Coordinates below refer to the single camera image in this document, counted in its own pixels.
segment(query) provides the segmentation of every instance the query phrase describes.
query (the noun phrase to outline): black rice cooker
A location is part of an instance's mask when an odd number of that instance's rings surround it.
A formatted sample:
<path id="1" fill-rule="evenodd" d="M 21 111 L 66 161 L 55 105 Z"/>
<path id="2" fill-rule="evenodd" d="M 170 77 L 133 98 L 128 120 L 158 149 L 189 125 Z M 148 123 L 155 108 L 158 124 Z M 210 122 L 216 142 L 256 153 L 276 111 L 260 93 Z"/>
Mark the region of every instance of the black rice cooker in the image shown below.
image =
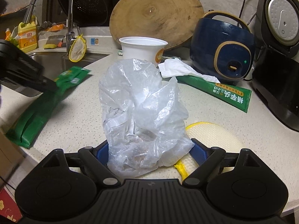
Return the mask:
<path id="1" fill-rule="evenodd" d="M 235 20 L 241 28 L 213 19 L 216 15 Z M 215 76 L 221 83 L 236 85 L 249 73 L 254 54 L 254 35 L 238 17 L 211 11 L 198 21 L 191 41 L 190 57 L 200 73 Z"/>

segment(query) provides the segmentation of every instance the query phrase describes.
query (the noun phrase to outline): faucet spout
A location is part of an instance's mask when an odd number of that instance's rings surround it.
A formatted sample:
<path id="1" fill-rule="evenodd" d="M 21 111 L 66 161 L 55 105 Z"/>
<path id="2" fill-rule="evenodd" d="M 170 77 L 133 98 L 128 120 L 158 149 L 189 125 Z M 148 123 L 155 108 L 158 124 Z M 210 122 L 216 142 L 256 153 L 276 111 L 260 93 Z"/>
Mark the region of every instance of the faucet spout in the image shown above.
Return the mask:
<path id="1" fill-rule="evenodd" d="M 23 19 L 23 23 L 25 24 L 30 23 L 35 3 L 36 0 L 30 1 L 29 7 Z M 74 40 L 75 40 L 75 33 L 73 28 L 73 0 L 68 0 L 68 33 L 66 34 L 67 54 L 69 54 Z"/>

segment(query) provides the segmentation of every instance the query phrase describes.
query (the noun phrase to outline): plastic bag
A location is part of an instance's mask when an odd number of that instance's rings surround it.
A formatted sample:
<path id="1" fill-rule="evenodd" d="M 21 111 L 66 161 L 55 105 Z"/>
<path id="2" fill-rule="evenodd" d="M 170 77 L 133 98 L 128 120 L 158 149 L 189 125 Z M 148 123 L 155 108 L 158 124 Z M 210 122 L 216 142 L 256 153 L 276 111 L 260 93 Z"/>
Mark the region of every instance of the plastic bag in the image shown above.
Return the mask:
<path id="1" fill-rule="evenodd" d="M 194 146 L 175 77 L 163 86 L 152 63 L 127 59 L 108 68 L 99 88 L 108 168 L 117 176 L 133 178 L 172 166 Z"/>

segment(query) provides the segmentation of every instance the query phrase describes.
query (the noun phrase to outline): stainless steel sink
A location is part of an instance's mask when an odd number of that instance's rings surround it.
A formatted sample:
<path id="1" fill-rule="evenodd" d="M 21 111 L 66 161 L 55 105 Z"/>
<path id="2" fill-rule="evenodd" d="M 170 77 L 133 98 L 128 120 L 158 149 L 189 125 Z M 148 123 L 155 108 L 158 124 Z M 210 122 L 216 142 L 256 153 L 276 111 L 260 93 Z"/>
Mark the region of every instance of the stainless steel sink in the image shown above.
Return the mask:
<path id="1" fill-rule="evenodd" d="M 32 59 L 34 59 L 36 62 L 43 65 L 44 67 L 43 75 L 45 77 L 54 80 L 60 73 L 70 69 L 72 66 L 85 67 L 108 55 L 86 53 L 84 58 L 76 63 L 71 62 L 68 59 L 68 56 L 66 56 L 65 52 L 36 52 L 29 56 Z M 14 84 L 12 82 L 3 81 L 2 85 L 14 91 L 17 91 L 27 97 L 34 97 L 41 93 L 35 89 L 29 87 L 23 87 L 19 84 Z"/>

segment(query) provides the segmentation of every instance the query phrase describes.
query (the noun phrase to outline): orange round sticker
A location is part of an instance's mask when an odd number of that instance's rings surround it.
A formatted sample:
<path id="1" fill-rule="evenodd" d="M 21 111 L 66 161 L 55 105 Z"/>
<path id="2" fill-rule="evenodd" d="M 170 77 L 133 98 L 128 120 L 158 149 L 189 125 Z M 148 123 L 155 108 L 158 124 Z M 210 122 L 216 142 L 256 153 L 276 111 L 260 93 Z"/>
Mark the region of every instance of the orange round sticker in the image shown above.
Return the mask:
<path id="1" fill-rule="evenodd" d="M 157 63 L 160 63 L 160 61 L 161 61 L 161 59 L 162 59 L 163 52 L 164 52 L 164 49 L 161 49 L 161 50 L 159 50 L 158 53 L 156 54 L 155 61 L 156 61 Z"/>

